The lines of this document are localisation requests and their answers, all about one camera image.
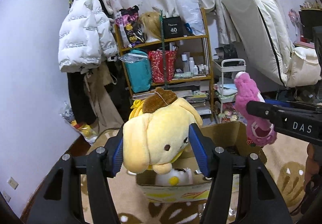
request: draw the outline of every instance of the pink plush toy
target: pink plush toy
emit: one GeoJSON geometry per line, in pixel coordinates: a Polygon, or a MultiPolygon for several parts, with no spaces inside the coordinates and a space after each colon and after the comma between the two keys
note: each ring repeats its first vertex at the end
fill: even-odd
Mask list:
{"type": "Polygon", "coordinates": [[[277,134],[273,129],[273,124],[269,120],[249,115],[246,110],[246,104],[249,101],[265,102],[260,95],[255,81],[249,77],[248,73],[241,71],[237,73],[234,82],[238,90],[235,109],[247,120],[246,133],[248,144],[254,143],[263,147],[266,144],[274,143],[277,134]]]}

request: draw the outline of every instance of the yellow plush toy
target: yellow plush toy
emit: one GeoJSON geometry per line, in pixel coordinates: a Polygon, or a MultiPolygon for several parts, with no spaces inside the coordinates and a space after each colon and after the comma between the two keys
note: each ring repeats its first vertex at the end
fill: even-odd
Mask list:
{"type": "Polygon", "coordinates": [[[189,143],[189,125],[202,126],[198,112],[185,99],[157,88],[145,101],[137,101],[123,127],[123,163],[127,170],[171,171],[172,163],[189,143]]]}

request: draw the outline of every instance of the white mattress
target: white mattress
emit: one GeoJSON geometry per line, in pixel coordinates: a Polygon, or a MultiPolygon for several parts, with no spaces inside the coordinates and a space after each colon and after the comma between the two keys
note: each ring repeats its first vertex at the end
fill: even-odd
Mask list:
{"type": "Polygon", "coordinates": [[[287,84],[293,45],[274,0],[222,0],[251,64],[276,83],[287,84]]]}

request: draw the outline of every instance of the string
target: string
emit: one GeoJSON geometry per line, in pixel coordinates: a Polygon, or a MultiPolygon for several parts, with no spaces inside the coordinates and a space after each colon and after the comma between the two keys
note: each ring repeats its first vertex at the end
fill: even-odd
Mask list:
{"type": "Polygon", "coordinates": [[[156,93],[161,97],[161,99],[163,99],[162,96],[157,91],[156,91],[156,93]]]}

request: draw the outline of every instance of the mannequin head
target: mannequin head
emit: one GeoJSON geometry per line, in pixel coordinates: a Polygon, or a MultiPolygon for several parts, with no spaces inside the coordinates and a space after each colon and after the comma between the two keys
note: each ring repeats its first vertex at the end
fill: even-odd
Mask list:
{"type": "Polygon", "coordinates": [[[160,40],[160,14],[156,11],[149,11],[140,16],[140,23],[143,24],[144,33],[147,35],[147,42],[160,40]]]}

